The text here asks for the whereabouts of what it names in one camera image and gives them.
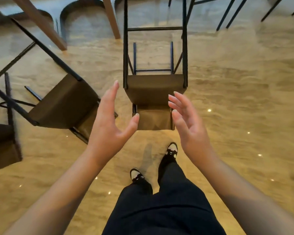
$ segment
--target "sneaker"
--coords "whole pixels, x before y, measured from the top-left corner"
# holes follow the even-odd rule
[[[137,181],[138,179],[144,179],[143,175],[141,174],[141,172],[136,169],[136,168],[132,168],[129,172],[132,182]]]
[[[166,155],[172,155],[175,159],[177,156],[177,145],[175,142],[170,143],[168,146],[167,152],[165,153]]]

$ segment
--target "wooden floor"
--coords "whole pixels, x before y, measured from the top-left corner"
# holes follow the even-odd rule
[[[181,0],[130,0],[129,27],[181,24]],[[215,29],[229,0],[195,6],[188,28],[189,87],[186,95],[204,118],[220,157],[249,182],[294,214],[294,2],[283,1],[264,23],[267,0],[248,0],[228,30]],[[122,3],[117,8],[122,31]],[[29,20],[21,22],[102,95],[122,82],[122,41],[115,40],[102,8],[86,8],[67,19],[68,51],[61,52]],[[138,68],[168,68],[170,42],[181,52],[180,31],[129,34],[137,43]],[[10,25],[0,26],[0,70],[31,40]],[[37,101],[24,89],[46,95],[65,75],[39,47],[9,70],[14,98]],[[123,89],[116,99],[117,125],[124,128],[132,106]],[[16,114],[24,160],[0,170],[0,234],[35,202],[85,149],[69,130],[34,127]],[[7,122],[0,109],[0,122]],[[93,182],[66,234],[101,234],[122,188],[138,167],[157,192],[157,168],[177,131],[139,131]],[[216,192],[182,150],[178,163],[206,194],[227,234],[244,234]]]

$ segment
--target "black trousers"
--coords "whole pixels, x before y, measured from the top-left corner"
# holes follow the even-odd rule
[[[151,227],[171,229],[167,232],[171,234],[225,234],[205,194],[185,177],[173,156],[162,159],[158,183],[160,189],[154,195],[145,179],[126,186],[102,234],[144,234],[140,231]]]

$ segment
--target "left hand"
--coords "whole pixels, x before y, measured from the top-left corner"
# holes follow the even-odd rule
[[[124,131],[115,125],[114,101],[118,88],[119,83],[115,81],[102,97],[86,149],[102,167],[121,150],[138,126],[139,114],[132,117]]]

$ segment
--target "shoe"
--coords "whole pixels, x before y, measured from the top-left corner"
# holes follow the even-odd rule
[[[144,179],[143,175],[141,174],[141,172],[136,169],[136,168],[132,168],[129,172],[132,182],[137,181],[139,179]]]
[[[168,146],[167,152],[165,153],[166,155],[172,155],[175,159],[177,156],[177,145],[175,142],[170,143]]]

